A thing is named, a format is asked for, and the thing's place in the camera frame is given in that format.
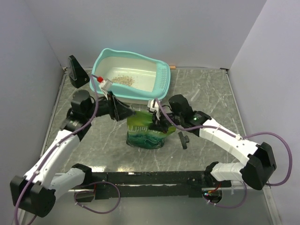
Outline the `black bag clip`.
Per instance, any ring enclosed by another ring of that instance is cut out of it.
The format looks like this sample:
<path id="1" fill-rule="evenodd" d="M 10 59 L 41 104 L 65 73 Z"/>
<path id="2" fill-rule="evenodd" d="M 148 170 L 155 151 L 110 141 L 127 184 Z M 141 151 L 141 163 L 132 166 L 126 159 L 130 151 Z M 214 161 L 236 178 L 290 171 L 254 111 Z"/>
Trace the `black bag clip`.
<path id="1" fill-rule="evenodd" d="M 187 143 L 189 143 L 189 137 L 187 135 L 184 136 L 182 132 L 179 132 L 178 135 L 179 135 L 179 138 L 180 138 L 182 148 L 184 150 L 186 150 L 188 148 Z"/>

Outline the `green litter bag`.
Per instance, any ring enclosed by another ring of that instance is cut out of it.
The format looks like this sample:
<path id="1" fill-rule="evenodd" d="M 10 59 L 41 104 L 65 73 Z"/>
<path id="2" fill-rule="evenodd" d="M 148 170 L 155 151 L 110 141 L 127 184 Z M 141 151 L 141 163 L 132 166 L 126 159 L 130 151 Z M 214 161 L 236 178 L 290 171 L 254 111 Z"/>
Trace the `green litter bag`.
<path id="1" fill-rule="evenodd" d="M 145 111 L 136 111 L 135 115 L 127 118 L 126 144 L 142 149 L 159 149 L 164 146 L 165 139 L 175 132 L 171 126 L 166 133 L 150 130 L 152 114 Z"/>

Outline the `clear plastic scoop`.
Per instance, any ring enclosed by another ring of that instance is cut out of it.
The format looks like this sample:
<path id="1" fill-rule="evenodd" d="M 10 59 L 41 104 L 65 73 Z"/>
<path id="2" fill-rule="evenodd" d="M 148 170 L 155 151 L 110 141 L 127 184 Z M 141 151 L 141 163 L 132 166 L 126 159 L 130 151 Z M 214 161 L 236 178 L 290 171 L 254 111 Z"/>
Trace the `clear plastic scoop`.
<path id="1" fill-rule="evenodd" d="M 193 90 L 193 91 L 192 91 L 192 95 L 191 95 L 191 99 L 190 99 L 190 100 L 191 100 L 192 102 L 196 101 L 196 100 L 198 99 L 199 95 L 200 95 L 200 90 L 199 90 L 199 89 Z"/>

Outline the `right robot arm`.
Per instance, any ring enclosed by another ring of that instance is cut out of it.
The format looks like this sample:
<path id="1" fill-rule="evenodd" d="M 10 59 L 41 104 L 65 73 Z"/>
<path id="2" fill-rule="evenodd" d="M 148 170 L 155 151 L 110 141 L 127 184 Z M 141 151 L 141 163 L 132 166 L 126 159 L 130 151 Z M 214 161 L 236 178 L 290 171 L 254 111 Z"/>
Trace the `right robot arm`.
<path id="1" fill-rule="evenodd" d="M 150 129 L 166 132 L 169 127 L 188 131 L 234 156 L 237 163 L 213 162 L 206 167 L 205 183 L 214 187 L 221 181 L 242 181 L 255 190 L 261 190 L 276 169 L 272 147 L 263 142 L 247 140 L 220 125 L 202 111 L 194 111 L 181 94 L 169 99 L 171 111 L 166 113 L 161 103 L 154 99 L 148 102 L 153 114 Z"/>

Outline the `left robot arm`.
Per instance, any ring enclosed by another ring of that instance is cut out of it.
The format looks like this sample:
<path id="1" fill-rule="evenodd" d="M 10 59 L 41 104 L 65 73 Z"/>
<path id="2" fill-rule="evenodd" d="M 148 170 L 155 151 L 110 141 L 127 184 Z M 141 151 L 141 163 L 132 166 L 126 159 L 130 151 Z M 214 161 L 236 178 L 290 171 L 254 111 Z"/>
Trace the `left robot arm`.
<path id="1" fill-rule="evenodd" d="M 112 91 L 98 99 L 94 99 L 86 90 L 77 91 L 67 117 L 48 150 L 24 176 L 15 176 L 11 180 L 14 206 L 43 218 L 51 211 L 56 200 L 70 189 L 76 186 L 90 187 L 92 169 L 82 164 L 72 166 L 60 178 L 54 176 L 78 147 L 95 117 L 109 115 L 112 120 L 120 121 L 134 114 L 135 110 L 119 101 Z"/>

